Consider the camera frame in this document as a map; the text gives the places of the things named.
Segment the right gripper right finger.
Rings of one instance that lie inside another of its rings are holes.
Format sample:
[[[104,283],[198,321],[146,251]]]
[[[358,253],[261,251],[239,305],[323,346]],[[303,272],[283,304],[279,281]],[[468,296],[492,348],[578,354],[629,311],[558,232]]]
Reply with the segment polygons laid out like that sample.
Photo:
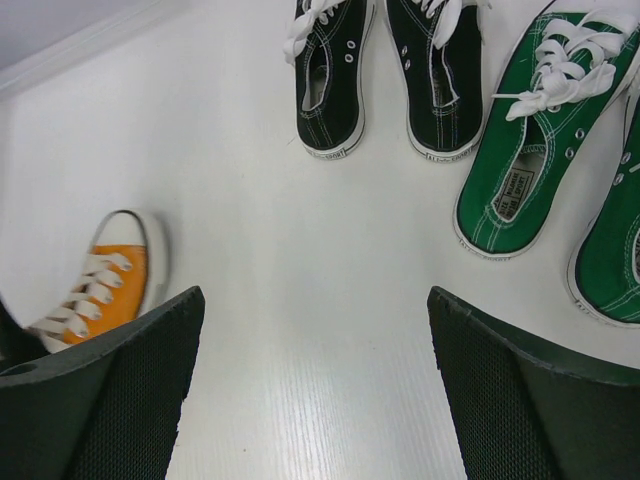
[[[533,335],[438,286],[427,309],[467,478],[638,478],[638,370]]]

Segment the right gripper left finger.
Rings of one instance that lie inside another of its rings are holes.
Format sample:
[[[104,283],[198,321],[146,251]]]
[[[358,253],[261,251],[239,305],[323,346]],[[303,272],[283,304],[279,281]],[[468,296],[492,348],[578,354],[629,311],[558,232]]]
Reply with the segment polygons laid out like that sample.
[[[164,478],[204,313],[194,286],[113,331],[1,371],[2,478]]]

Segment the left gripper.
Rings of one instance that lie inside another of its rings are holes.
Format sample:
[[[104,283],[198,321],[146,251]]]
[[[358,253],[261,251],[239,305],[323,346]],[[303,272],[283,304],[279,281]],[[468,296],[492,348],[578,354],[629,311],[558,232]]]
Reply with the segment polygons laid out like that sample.
[[[39,338],[24,330],[0,303],[0,370],[2,372],[49,354]]]

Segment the orange sneaker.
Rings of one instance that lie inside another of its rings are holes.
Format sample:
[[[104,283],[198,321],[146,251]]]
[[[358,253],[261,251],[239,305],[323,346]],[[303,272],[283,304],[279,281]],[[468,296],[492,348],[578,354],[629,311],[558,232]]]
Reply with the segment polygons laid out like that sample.
[[[130,323],[158,306],[169,276],[161,221],[141,210],[117,210],[99,224],[75,286],[27,328],[57,353]]]

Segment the black sneaker back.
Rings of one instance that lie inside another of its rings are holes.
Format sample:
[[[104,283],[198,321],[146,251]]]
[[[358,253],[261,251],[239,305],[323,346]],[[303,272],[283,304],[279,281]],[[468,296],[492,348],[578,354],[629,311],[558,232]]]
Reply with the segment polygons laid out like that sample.
[[[407,94],[407,128],[426,159],[454,162],[481,136],[482,20],[489,1],[384,3]]]

